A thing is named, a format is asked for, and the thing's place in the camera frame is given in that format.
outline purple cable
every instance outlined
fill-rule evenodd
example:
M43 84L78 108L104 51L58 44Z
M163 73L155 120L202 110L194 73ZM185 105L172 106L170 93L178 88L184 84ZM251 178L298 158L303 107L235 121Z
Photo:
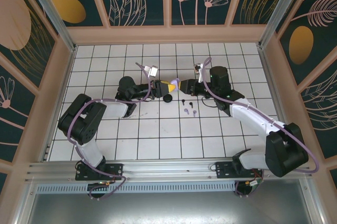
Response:
M92 99L90 100L89 102L87 102L86 104L84 104L84 106L77 112L77 114L75 115L74 119L72 120L72 122L70 123L70 126L69 126L69 130L68 130L68 133L67 133L67 139L68 141L75 145L75 149L76 149L76 152L77 154L80 156L81 160L83 163L85 163L86 165L88 165L91 169L93 169L95 172L97 173L100 173L100 174L103 174L105 176L109 176L111 178L123 178L123 181L112 191L112 192L109 192L108 194L105 194L103 195L102 197L100 197L100 199L104 199L104 198L107 198L109 197L110 195L112 195L115 191L117 191L126 181L126 177L125 176L121 176L121 175L114 175L114 174L109 174L109 173L105 173L103 171L100 171L100 170L97 170L94 166L92 166L89 162L87 162L85 160L85 158L83 157L82 153L78 150L78 148L76 147L76 141L75 140L72 140L71 139L71 131L74 127L74 124L76 122L76 120L78 119L78 117L81 115L81 113L83 112L83 110L89 106L91 103L94 103L94 102L103 102L103 101L107 101L107 102L120 102L120 103L125 103L125 104L136 104L136 103L140 103L144 100L146 100L148 98L148 96L150 95L150 91L151 91L151 82L150 82L150 79L147 75L147 72L145 71L144 67L141 66L140 64L136 63L137 66L140 67L140 69L142 70L142 72L145 74L146 76L146 79L147 79L147 83L148 83L148 91L147 91L147 94L145 95L144 98L142 98L141 100L138 100L138 101L124 101L124 100L117 100L117 99ZM92 197L92 191L94 189L97 189L97 188L100 188L100 187L106 187L105 185L99 185L99 186L96 186L94 188L92 188L89 192L89 196L93 199Z
M204 66L202 68L202 78L203 79L206 79L206 65L208 65L210 62L212 61L212 58L211 57L208 57L205 62L204 62ZM221 100L221 101L224 101L226 103L229 103L229 104L235 104L235 105L238 105L238 106L242 106L242 107L247 107L249 109L251 109L253 112L255 112L256 114L262 116L264 119L266 119L268 122L270 123L274 123L274 121L272 121L268 116L265 116L262 112L260 112L258 109L256 109L255 107L248 107L247 104L244 104L244 103L240 103L240 102L236 102L236 101L231 101L231 100L228 100L228 99L223 99L217 95L215 95L211 90L210 88L208 87L206 81L204 81L204 85L205 85L205 88L207 89L207 91L213 96L213 98L216 98L218 100ZM313 170L300 170L300 169L294 169L294 171L297 171L297 172L302 172L302 173L307 173L307 174L312 174L312 173L315 173L318 171L318 169L320 168L320 164L318 163L318 160L316 159L316 157L312 154L312 152L303 144L301 143L300 140L298 140L295 136L293 136L291 133L289 133L288 131L286 131L284 128L282 128L281 126L279 126L278 124L274 124L274 126L276 128L278 128L279 130L283 131L286 135L288 135L291 139L293 139L296 143L298 143L308 154L309 156L311 156L311 158L314 160L315 162L315 169Z

